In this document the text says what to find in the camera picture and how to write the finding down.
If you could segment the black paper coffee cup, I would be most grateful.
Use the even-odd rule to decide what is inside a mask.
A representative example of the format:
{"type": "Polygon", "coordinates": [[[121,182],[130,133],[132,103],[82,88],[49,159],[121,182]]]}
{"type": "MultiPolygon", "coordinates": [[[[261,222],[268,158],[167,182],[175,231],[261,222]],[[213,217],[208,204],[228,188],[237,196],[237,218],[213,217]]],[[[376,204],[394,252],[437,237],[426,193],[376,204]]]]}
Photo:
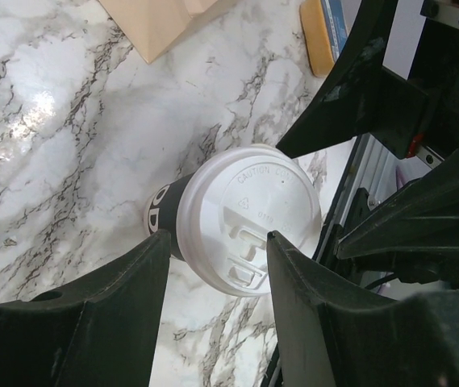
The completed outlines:
{"type": "Polygon", "coordinates": [[[171,235],[171,253],[188,264],[194,262],[193,242],[198,237],[198,216],[181,207],[181,199],[193,173],[162,186],[149,199],[144,224],[149,235],[166,230],[171,235]]]}

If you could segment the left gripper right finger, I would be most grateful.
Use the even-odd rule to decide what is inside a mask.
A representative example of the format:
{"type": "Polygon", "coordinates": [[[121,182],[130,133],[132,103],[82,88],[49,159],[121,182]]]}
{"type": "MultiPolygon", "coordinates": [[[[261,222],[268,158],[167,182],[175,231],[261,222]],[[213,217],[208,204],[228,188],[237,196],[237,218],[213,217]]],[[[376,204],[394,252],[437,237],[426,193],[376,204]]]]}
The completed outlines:
{"type": "Polygon", "coordinates": [[[459,386],[459,290],[395,301],[268,235],[267,261],[287,386],[459,386]]]}

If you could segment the white plastic cup lid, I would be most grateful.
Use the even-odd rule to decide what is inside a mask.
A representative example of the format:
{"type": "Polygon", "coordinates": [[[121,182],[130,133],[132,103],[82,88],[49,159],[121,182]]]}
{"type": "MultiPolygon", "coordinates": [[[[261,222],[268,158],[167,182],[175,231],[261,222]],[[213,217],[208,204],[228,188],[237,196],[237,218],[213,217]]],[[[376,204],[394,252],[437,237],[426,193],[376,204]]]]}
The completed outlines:
{"type": "Polygon", "coordinates": [[[208,285],[237,297],[270,292],[269,232],[311,256],[321,229],[319,195],[307,174],[263,144],[210,158],[188,181],[177,208],[182,259],[208,285]]]}

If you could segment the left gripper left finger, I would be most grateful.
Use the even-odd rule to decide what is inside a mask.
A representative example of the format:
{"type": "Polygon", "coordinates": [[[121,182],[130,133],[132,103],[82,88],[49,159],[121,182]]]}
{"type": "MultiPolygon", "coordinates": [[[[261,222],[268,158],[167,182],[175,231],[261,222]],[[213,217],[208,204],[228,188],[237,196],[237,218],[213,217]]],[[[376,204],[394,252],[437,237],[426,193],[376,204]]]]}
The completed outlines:
{"type": "Polygon", "coordinates": [[[0,304],[0,386],[146,386],[169,273],[170,236],[28,302],[0,304]]]}

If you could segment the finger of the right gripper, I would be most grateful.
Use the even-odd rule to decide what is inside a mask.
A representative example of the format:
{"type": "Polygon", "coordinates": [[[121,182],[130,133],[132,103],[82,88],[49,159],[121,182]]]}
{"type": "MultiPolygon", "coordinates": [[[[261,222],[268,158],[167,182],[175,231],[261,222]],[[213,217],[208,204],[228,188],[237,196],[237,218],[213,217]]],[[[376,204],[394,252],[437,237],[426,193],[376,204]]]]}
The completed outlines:
{"type": "Polygon", "coordinates": [[[339,241],[341,259],[459,251],[459,148],[392,195],[339,241]]]}

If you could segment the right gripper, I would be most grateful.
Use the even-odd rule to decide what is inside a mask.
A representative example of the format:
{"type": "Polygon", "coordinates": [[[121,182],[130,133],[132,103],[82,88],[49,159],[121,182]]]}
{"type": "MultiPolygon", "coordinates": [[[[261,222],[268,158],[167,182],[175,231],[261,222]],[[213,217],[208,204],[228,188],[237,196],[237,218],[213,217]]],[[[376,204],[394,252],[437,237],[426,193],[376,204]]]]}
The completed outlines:
{"type": "Polygon", "coordinates": [[[400,160],[459,148],[459,1],[425,1],[407,78],[384,66],[398,3],[363,1],[342,53],[277,143],[295,158],[371,134],[400,160]]]}

